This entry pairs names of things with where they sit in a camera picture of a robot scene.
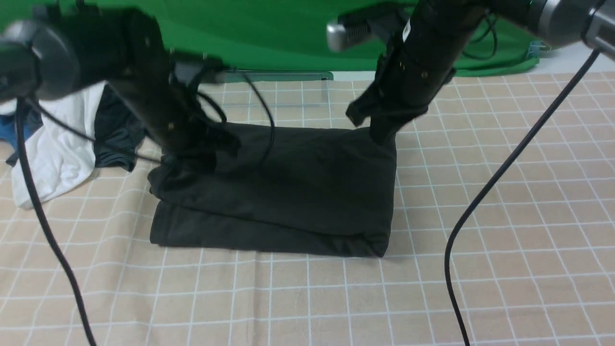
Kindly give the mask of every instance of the grid pattern tablecloth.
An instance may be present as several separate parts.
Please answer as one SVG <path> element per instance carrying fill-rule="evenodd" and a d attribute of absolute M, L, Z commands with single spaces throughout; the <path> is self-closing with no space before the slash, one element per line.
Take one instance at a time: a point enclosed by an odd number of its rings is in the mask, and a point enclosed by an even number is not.
<path fill-rule="evenodd" d="M 382 260 L 153 246 L 151 165 L 100 170 L 45 205 L 99 345 L 459 345 L 446 238 L 570 77 L 446 86 L 397 138 L 394 231 Z M 350 128 L 347 103 L 367 83 L 259 86 L 279 126 Z M 208 91 L 230 121 L 268 123 L 245 84 Z M 614 167 L 615 75 L 589 74 L 454 247 L 473 342 L 615 345 Z M 15 209 L 8 167 L 0 170 L 0 345 L 85 345 L 65 275 L 34 214 Z"/>

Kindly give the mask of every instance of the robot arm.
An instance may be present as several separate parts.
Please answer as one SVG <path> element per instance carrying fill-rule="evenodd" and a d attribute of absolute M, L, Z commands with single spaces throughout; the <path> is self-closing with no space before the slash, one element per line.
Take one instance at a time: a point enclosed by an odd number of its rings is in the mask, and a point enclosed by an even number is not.
<path fill-rule="evenodd" d="M 371 117 L 370 135 L 390 140 L 423 115 L 455 74 L 453 64 L 487 12 L 553 46 L 583 41 L 615 58 L 615 1 L 421 0 L 412 15 L 384 2 L 339 16 L 327 26 L 327 42 L 341 52 L 373 38 L 386 43 L 376 77 L 346 115 L 355 124 Z"/>
<path fill-rule="evenodd" d="M 327 27 L 333 51 L 376 37 L 387 44 L 374 82 L 349 105 L 347 116 L 355 125 L 370 116 L 376 143 L 393 138 L 427 112 L 454 76 L 453 64 L 486 11 L 553 45 L 584 41 L 615 58 L 615 0 L 420 0 L 411 16 L 399 3 L 381 2 Z M 173 78 L 181 65 L 175 58 L 189 60 L 188 67 L 207 62 L 167 52 L 156 20 L 138 9 L 101 10 L 80 2 L 63 14 L 58 6 L 37 6 L 33 19 L 14 23 L 0 36 L 0 102 L 56 100 L 106 80 L 163 150 L 236 153 L 239 139 L 204 121 L 192 90 Z M 224 68 L 217 64 L 208 71 L 215 76 Z"/>

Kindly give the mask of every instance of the green screen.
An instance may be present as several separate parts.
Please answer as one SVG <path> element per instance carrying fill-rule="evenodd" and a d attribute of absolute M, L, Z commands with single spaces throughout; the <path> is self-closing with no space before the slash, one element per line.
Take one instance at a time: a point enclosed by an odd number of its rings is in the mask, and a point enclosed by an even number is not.
<path fill-rule="evenodd" d="M 6 1 L 0 24 L 30 17 L 40 0 Z M 72 0 L 62 0 L 70 6 Z M 274 71 L 374 70 L 384 44 L 371 42 L 344 53 L 327 48 L 325 26 L 338 14 L 374 0 L 99 0 L 99 6 L 137 6 L 155 16 L 169 48 L 206 52 L 243 69 Z M 535 39 L 521 29 L 498 21 L 498 53 L 489 61 L 460 59 L 461 76 L 519 73 L 538 63 L 528 58 Z M 489 56 L 493 39 L 468 47 L 474 55 Z"/>

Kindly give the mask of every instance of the white label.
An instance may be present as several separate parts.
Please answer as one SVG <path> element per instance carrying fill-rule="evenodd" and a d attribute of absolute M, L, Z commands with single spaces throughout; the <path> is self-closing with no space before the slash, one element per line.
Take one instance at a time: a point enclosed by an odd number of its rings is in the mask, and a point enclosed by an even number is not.
<path fill-rule="evenodd" d="M 410 19 L 408 19 L 408 23 L 406 24 L 406 27 L 403 29 L 403 33 L 402 33 L 402 38 L 404 42 L 406 42 L 406 39 L 408 38 L 408 35 L 410 34 L 411 29 L 412 27 L 410 26 Z"/>

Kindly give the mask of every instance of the black cloth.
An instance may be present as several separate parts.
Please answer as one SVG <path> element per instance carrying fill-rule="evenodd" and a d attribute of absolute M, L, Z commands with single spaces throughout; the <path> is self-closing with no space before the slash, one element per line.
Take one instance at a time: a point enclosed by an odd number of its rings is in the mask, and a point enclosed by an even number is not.
<path fill-rule="evenodd" d="M 239 157 L 218 154 L 218 172 L 249 171 L 269 128 L 228 124 Z M 277 128 L 270 157 L 244 178 L 195 173 L 173 156 L 153 169 L 161 201 L 150 242 L 172 247 L 382 257 L 389 245 L 397 155 L 368 129 Z"/>
<path fill-rule="evenodd" d="M 109 86 L 105 86 L 98 105 L 94 119 L 94 136 L 97 140 L 130 152 L 135 152 L 145 138 L 143 123 Z M 95 167 L 121 167 L 132 172 L 137 163 L 134 156 L 116 153 L 97 143 L 94 143 L 93 149 L 96 156 Z"/>

